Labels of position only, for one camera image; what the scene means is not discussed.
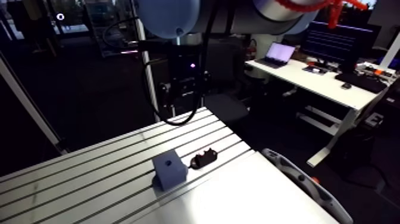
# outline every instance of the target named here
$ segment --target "laptop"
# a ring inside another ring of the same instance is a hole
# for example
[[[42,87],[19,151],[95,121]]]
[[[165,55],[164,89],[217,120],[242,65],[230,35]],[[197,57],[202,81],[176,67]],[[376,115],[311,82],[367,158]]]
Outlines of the laptop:
[[[288,63],[293,52],[295,52],[294,46],[273,42],[265,57],[256,62],[277,69]]]

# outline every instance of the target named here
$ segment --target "office chair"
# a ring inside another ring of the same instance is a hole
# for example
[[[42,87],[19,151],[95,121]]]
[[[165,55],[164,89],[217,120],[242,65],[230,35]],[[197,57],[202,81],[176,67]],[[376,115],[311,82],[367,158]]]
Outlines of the office chair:
[[[236,98],[242,83],[245,51],[239,39],[210,41],[207,71],[211,74],[211,94],[205,97],[205,106],[222,122],[235,129],[238,121],[248,115],[246,106]]]

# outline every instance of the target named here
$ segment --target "computer monitor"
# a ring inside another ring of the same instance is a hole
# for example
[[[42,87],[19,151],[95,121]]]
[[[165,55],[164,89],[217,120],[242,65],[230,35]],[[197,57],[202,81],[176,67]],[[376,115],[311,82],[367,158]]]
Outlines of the computer monitor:
[[[352,27],[337,25],[330,29],[327,23],[313,21],[305,31],[300,51],[324,61],[353,67],[358,58],[374,43],[380,27]]]
[[[273,42],[265,57],[288,62],[294,51],[294,46]]]

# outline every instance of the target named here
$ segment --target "white desk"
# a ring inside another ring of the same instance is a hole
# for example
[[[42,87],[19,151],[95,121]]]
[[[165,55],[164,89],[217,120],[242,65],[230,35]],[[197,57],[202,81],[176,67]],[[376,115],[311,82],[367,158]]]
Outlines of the white desk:
[[[175,149],[188,165],[209,147],[217,161],[168,192],[153,189],[153,156]],[[160,122],[1,177],[0,223],[337,221],[202,108],[185,126]]]
[[[281,80],[292,83],[295,86],[299,86],[300,88],[306,89],[349,108],[349,111],[343,120],[332,117],[329,114],[315,108],[306,108],[328,120],[338,123],[332,127],[326,127],[314,119],[305,116],[301,117],[305,121],[333,135],[333,138],[328,145],[307,161],[307,163],[312,167],[316,166],[327,155],[329,155],[332,146],[334,146],[341,134],[345,133],[349,128],[359,122],[356,119],[360,115],[361,110],[369,105],[367,109],[367,112],[369,112],[387,91],[386,88],[381,93],[374,94],[356,86],[352,86],[350,89],[342,89],[341,86],[344,84],[344,82],[335,79],[337,73],[327,72],[324,75],[319,75],[310,73],[308,71],[303,71],[302,69],[307,65],[296,60],[289,60],[286,66],[278,69],[265,66],[255,61],[247,61],[246,63],[266,72],[268,75],[272,75]]]

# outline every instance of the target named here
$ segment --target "black cable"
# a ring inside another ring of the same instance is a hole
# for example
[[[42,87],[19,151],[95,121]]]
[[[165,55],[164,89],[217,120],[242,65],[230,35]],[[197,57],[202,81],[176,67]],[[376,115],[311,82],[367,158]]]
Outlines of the black cable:
[[[210,14],[210,18],[208,19],[208,23],[207,23],[207,27],[205,29],[205,33],[203,36],[203,44],[202,44],[202,49],[201,49],[201,59],[200,59],[200,76],[203,77],[204,73],[205,73],[205,64],[207,62],[207,48],[208,48],[208,41],[210,39],[210,34],[211,34],[211,30],[213,28],[213,24],[214,24],[214,20],[217,16],[217,12],[220,6],[220,0],[216,0],[214,5],[212,6],[212,11]],[[144,94],[145,94],[145,99],[146,101],[150,104],[151,108],[153,109],[153,112],[160,118],[160,120],[162,120],[163,122],[165,122],[166,124],[169,125],[173,125],[173,126],[181,126],[186,124],[187,122],[189,122],[193,116],[196,114],[197,112],[197,108],[198,105],[200,104],[201,101],[201,96],[202,96],[202,91],[198,92],[197,94],[194,94],[193,96],[193,109],[191,114],[189,115],[189,117],[187,117],[184,121],[182,122],[170,122],[167,119],[165,119],[163,116],[160,115],[160,112],[157,111],[157,109],[155,108],[155,106],[153,105],[153,103],[151,102],[151,99],[147,93],[147,91],[145,90],[145,78],[146,78],[146,68],[147,66],[151,65],[151,64],[155,64],[155,63],[160,63],[163,62],[163,59],[156,59],[156,60],[152,60],[152,61],[148,61],[146,64],[143,65],[143,70],[142,70],[142,74],[141,74],[141,79],[142,79],[142,89],[144,90]]]
[[[374,168],[374,170],[377,171],[377,172],[379,173],[379,175],[380,175],[380,177],[383,179],[384,183],[385,183],[388,187],[391,187],[391,186],[390,186],[390,183],[389,183],[389,181],[388,181],[388,179],[387,179],[387,177],[386,177],[386,175],[383,173],[383,171],[382,171],[379,167],[377,167],[377,166],[375,166],[375,165],[373,165],[373,164],[365,164],[365,165],[363,165],[363,166],[364,166],[364,167],[372,167],[372,168]],[[377,186],[370,186],[370,185],[366,185],[366,184],[363,184],[363,183],[358,183],[358,182],[349,180],[349,179],[347,179],[347,178],[344,178],[343,180],[344,180],[345,182],[347,182],[347,183],[350,183],[350,184],[353,184],[353,185],[356,185],[356,186],[361,186],[361,187],[363,187],[363,188],[370,188],[370,189],[376,189],[376,188],[377,188]]]
[[[107,46],[110,46],[110,47],[112,47],[112,48],[117,48],[117,49],[128,49],[128,48],[131,48],[131,47],[122,47],[122,46],[113,45],[113,44],[111,44],[111,43],[109,43],[109,42],[107,41],[107,39],[105,38],[105,35],[106,35],[106,34],[111,30],[111,28],[113,28],[114,26],[116,26],[116,25],[118,25],[118,24],[120,24],[120,23],[125,23],[125,22],[131,21],[131,20],[135,20],[135,19],[138,19],[138,17],[127,18],[127,19],[120,20],[120,21],[117,21],[117,22],[115,22],[115,23],[109,25],[109,26],[103,31],[103,34],[102,34],[102,36],[101,36],[101,39],[103,40],[103,42],[104,42]]]
[[[162,63],[162,62],[165,62],[165,61],[166,61],[166,59],[159,58],[159,59],[154,59],[154,60],[148,61],[146,64],[144,64],[143,69],[142,69],[142,74],[140,76],[141,77],[140,79],[141,79],[141,82],[142,82],[143,94],[145,95],[146,102],[150,105],[150,107],[152,108],[153,112],[160,118],[160,120],[164,121],[166,124],[169,124],[169,125],[181,126],[181,125],[184,125],[187,122],[189,122],[193,118],[193,116],[196,114],[197,107],[198,107],[198,104],[199,104],[200,98],[201,98],[201,93],[198,93],[198,94],[196,94],[194,96],[194,99],[193,99],[194,108],[193,108],[191,114],[189,115],[189,117],[187,117],[184,121],[176,123],[176,122],[170,122],[166,118],[164,118],[160,114],[160,112],[155,108],[155,106],[153,105],[153,103],[152,103],[152,101],[150,99],[149,93],[145,89],[145,86],[146,86],[146,68],[147,68],[147,66],[150,66],[152,64]]]

